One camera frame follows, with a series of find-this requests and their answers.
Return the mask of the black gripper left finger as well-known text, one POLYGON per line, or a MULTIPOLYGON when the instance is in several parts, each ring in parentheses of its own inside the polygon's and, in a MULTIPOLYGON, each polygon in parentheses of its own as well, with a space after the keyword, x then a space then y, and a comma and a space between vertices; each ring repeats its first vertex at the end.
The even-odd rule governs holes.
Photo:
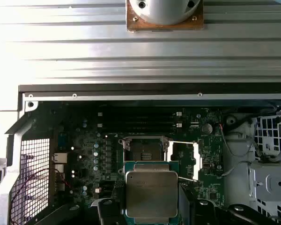
POLYGON ((116 181, 110 198, 93 201, 91 206, 83 209, 77 204, 65 204, 36 225, 125 225, 123 213, 125 201, 125 184, 116 181))

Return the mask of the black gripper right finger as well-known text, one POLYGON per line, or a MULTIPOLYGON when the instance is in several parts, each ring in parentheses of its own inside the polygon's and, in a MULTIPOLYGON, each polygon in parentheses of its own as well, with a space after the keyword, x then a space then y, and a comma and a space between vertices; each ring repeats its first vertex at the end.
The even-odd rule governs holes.
POLYGON ((183 225, 274 225, 275 221, 243 204, 227 208, 195 198, 182 184, 178 186, 178 209, 183 225))

